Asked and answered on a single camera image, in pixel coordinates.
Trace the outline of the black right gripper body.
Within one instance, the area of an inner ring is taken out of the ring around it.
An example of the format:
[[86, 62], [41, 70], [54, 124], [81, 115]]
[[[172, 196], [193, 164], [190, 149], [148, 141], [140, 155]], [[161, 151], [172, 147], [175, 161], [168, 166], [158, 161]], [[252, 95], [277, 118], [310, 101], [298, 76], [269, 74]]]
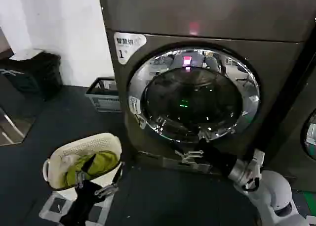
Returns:
[[203, 158], [208, 163], [219, 169], [223, 176], [228, 177], [237, 162], [237, 156], [234, 154], [221, 152], [211, 143], [207, 150], [202, 151]]

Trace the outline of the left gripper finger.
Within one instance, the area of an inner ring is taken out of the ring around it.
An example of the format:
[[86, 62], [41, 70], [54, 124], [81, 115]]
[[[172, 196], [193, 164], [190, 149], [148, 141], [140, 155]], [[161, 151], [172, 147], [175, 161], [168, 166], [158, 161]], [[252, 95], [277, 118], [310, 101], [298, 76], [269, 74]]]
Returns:
[[96, 154], [93, 154], [82, 166], [80, 171], [76, 171], [75, 174], [75, 188], [83, 188], [84, 181], [86, 179], [85, 174], [88, 173], [89, 168], [93, 164]]
[[107, 185], [95, 191], [95, 196], [111, 196], [115, 194], [119, 189], [118, 182], [121, 179], [122, 170], [123, 170], [123, 162], [120, 163], [119, 168], [112, 179], [112, 183], [110, 185]]

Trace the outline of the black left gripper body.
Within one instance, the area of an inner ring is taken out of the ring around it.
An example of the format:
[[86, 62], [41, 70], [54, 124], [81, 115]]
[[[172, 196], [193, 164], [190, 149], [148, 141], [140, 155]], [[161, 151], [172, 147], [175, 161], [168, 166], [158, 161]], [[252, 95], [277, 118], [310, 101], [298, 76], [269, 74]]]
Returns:
[[76, 187], [75, 190], [76, 200], [72, 203], [67, 214], [60, 219], [63, 226], [84, 226], [91, 209], [99, 201], [98, 196], [95, 195], [95, 192], [99, 190], [99, 185], [96, 183], [85, 180], [83, 187]]

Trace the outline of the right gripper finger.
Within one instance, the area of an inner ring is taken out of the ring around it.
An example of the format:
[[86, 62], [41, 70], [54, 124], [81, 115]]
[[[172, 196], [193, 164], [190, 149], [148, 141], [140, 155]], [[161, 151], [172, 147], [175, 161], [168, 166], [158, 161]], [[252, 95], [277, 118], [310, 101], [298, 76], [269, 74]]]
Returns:
[[175, 154], [178, 155], [182, 164], [197, 164], [196, 159], [201, 159], [203, 157], [202, 150], [191, 150], [186, 153], [183, 153], [179, 150], [174, 150]]
[[210, 141], [206, 138], [201, 138], [197, 143], [197, 150], [207, 150], [210, 147]]

